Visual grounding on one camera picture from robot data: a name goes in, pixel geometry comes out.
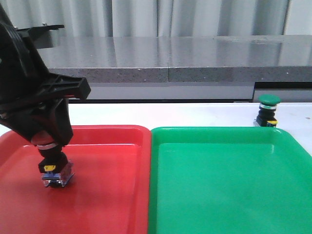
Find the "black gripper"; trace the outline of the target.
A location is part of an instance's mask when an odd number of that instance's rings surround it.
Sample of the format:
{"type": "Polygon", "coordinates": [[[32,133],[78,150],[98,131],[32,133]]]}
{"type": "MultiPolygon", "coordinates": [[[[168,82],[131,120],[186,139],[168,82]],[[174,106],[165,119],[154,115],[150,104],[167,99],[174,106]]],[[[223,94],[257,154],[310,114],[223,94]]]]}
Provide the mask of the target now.
{"type": "Polygon", "coordinates": [[[35,41],[64,25],[17,29],[0,9],[0,123],[29,142],[45,142],[46,131],[60,145],[73,137],[68,99],[86,99],[86,78],[51,73],[35,41]],[[39,107],[48,102],[47,107],[39,107]],[[43,115],[43,126],[37,117],[43,115]]]}

